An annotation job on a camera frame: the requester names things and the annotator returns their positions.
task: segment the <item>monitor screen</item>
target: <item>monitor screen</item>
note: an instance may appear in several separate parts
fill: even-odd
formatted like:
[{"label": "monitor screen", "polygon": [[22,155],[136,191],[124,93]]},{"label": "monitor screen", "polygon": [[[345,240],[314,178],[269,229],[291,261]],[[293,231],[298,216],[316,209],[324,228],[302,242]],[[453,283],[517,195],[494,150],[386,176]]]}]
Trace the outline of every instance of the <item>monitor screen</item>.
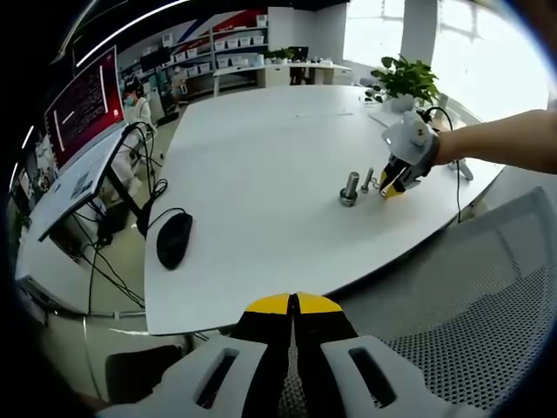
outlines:
[{"label": "monitor screen", "polygon": [[71,80],[44,114],[58,168],[122,120],[114,47]]}]

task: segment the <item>hex bolt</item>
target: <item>hex bolt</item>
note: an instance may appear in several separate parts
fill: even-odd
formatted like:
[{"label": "hex bolt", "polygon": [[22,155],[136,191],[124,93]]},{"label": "hex bolt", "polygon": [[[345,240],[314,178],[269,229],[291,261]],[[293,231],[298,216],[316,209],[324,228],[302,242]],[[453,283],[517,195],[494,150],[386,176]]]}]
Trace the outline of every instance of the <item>hex bolt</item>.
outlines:
[{"label": "hex bolt", "polygon": [[340,203],[344,206],[354,206],[356,203],[356,199],[358,198],[358,193],[356,192],[358,182],[359,174],[357,172],[351,172],[348,175],[346,187],[340,191]]}]

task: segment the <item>white table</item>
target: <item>white table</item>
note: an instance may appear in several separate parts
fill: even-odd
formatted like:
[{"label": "white table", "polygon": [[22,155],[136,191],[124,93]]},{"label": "white table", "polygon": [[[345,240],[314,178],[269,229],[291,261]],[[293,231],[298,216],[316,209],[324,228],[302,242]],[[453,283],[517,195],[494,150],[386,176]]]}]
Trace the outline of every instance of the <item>white table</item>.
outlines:
[{"label": "white table", "polygon": [[[110,135],[94,144],[79,159],[60,172],[49,191],[39,200],[31,212],[33,236],[42,241],[50,229],[60,220],[93,198],[108,165],[121,143],[124,127],[118,127]],[[77,182],[83,186],[76,192]]]},{"label": "white table", "polygon": [[[422,185],[383,200],[359,193],[339,203],[350,171],[380,171],[385,127],[351,86],[246,91],[191,105],[164,162],[165,194],[151,219],[181,206],[193,216],[190,244],[176,270],[158,261],[159,229],[145,248],[150,334],[178,334],[235,323],[254,300],[276,293],[327,294],[384,266],[457,214],[456,174],[434,167]],[[371,111],[381,112],[380,105]],[[501,165],[467,161],[460,184],[468,206]]]},{"label": "white table", "polygon": [[213,73],[213,96],[217,97],[220,93],[220,78],[222,76],[238,74],[245,71],[256,71],[258,73],[259,87],[285,87],[290,85],[291,68],[310,68],[317,70],[315,84],[335,84],[335,78],[352,80],[352,68],[336,64],[288,63],[265,64],[259,67],[241,67],[236,65],[216,70]]}]

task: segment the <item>ceiling light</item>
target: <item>ceiling light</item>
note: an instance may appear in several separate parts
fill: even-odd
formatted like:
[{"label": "ceiling light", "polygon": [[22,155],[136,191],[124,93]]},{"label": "ceiling light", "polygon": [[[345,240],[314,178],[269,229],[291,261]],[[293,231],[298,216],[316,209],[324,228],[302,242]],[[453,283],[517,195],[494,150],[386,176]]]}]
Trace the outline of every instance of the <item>ceiling light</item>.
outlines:
[{"label": "ceiling light", "polygon": [[25,148],[25,146],[27,145],[27,141],[29,141],[29,138],[30,138],[31,133],[33,132],[34,128],[35,128],[34,125],[32,125],[31,128],[29,128],[29,131],[27,132],[27,136],[25,137],[25,140],[23,142],[23,145],[21,145],[21,149]]},{"label": "ceiling light", "polygon": [[16,177],[16,171],[17,171],[17,163],[16,163],[16,165],[14,166],[14,171],[13,171],[13,173],[11,174],[10,188],[8,189],[8,192],[11,192],[11,187],[13,186],[13,184],[14,184],[14,178]]},{"label": "ceiling light", "polygon": [[120,33],[122,33],[124,30],[130,28],[131,26],[133,26],[134,24],[137,24],[139,22],[141,22],[143,19],[146,19],[147,17],[153,16],[157,13],[159,13],[160,11],[166,10],[166,9],[170,9],[170,7],[172,6],[177,6],[178,4],[181,3],[185,3],[185,2],[189,2],[190,0],[177,0],[176,2],[172,2],[172,3],[168,3],[165,4],[164,6],[159,7],[158,9],[152,10],[149,13],[145,13],[144,15],[142,15],[141,17],[138,17],[137,19],[132,20],[131,22],[129,22],[128,24],[125,24],[124,26],[122,26],[120,29],[118,29],[116,32],[114,32],[112,35],[109,35],[107,38],[105,38],[100,44],[98,44],[97,46],[95,46],[92,50],[90,50],[89,52],[87,52],[85,54],[85,56],[83,58],[81,58],[79,60],[79,62],[76,64],[76,67],[79,67],[81,64],[83,64],[85,61],[87,61],[87,59],[89,59],[91,57],[91,55],[93,55],[95,52],[97,52],[99,49],[101,49],[104,45],[106,45],[107,43],[109,43],[114,37],[117,37]]}]

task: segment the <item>black chair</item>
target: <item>black chair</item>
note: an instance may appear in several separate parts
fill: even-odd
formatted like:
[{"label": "black chair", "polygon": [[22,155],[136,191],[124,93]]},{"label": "black chair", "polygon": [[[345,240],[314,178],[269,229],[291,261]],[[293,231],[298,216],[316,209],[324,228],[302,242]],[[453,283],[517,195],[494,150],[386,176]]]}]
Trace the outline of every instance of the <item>black chair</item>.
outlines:
[{"label": "black chair", "polygon": [[183,357],[182,348],[162,346],[106,358],[104,371],[111,403],[135,403],[152,393],[164,371]]}]

